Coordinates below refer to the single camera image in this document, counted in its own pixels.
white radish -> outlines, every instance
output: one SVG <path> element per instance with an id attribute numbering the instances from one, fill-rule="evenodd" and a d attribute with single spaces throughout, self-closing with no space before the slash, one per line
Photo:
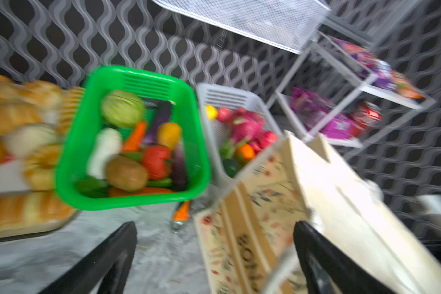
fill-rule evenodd
<path id="1" fill-rule="evenodd" d="M 110 127 L 101 130 L 96 138 L 92 155 L 88 159 L 86 173 L 98 180 L 104 180 L 106 163 L 119 153 L 122 146 L 123 138 L 117 130 Z"/>

red tomato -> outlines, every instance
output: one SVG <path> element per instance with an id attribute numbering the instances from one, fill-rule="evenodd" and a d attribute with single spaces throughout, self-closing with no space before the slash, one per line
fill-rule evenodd
<path id="1" fill-rule="evenodd" d="M 142 165 L 147 168 L 149 179 L 161 180 L 168 177 L 171 172 L 170 150 L 162 145 L 147 147 L 142 156 Z"/>

green plastic basket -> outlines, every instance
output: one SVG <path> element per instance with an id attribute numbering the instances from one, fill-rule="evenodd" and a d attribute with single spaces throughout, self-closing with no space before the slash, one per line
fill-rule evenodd
<path id="1" fill-rule="evenodd" d="M 62 200 L 76 209 L 103 210 L 155 203 L 186 201 L 200 195 L 211 179 L 211 167 L 194 91 L 185 82 L 162 74 L 123 66 L 102 66 L 86 82 L 86 92 L 65 142 L 57 166 L 56 189 Z M 171 120 L 182 129 L 189 185 L 186 191 L 130 197 L 94 199 L 80 194 L 75 182 L 86 174 L 88 157 L 103 127 L 101 101 L 112 90 L 134 92 L 140 97 L 168 100 L 173 104 Z M 154 110 L 144 119 L 151 122 Z"/>

patterned wallpaper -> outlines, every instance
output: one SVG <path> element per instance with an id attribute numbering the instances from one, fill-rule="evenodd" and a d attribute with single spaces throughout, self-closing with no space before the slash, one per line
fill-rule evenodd
<path id="1" fill-rule="evenodd" d="M 400 1 L 326 0 L 335 15 L 370 34 Z M 381 186 L 385 202 L 417 236 L 432 236 L 435 228 L 413 214 L 411 205 L 412 196 L 441 193 L 441 0 L 423 0 L 377 52 L 437 105 L 350 163 Z M 266 99 L 294 59 L 284 50 L 225 33 L 150 0 L 0 0 L 0 74 L 16 81 L 82 85 L 98 65 L 122 64 L 175 76 L 192 86 L 217 83 Z M 296 84 L 328 85 L 334 79 L 328 69 L 311 56 Z M 339 84 L 333 97 L 340 99 L 347 91 Z M 383 123 L 405 111 L 383 99 L 367 99 L 383 108 Z"/>

purple eggplant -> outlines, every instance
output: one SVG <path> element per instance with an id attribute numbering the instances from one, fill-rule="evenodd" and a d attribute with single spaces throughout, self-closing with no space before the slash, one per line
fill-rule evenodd
<path id="1" fill-rule="evenodd" d="M 170 103 L 170 101 L 161 101 L 159 106 L 157 107 L 157 113 L 152 120 L 152 124 L 150 125 L 148 132 L 145 133 L 145 136 L 142 139 L 140 146 L 143 147 L 147 145 L 157 144 L 157 130 L 159 129 L 159 126 L 167 121 L 170 121 L 171 116 L 172 104 Z"/>
<path id="2" fill-rule="evenodd" d="M 185 164 L 185 151 L 183 144 L 179 143 L 173 151 L 173 179 L 174 191 L 185 191 L 188 188 L 188 173 Z"/>

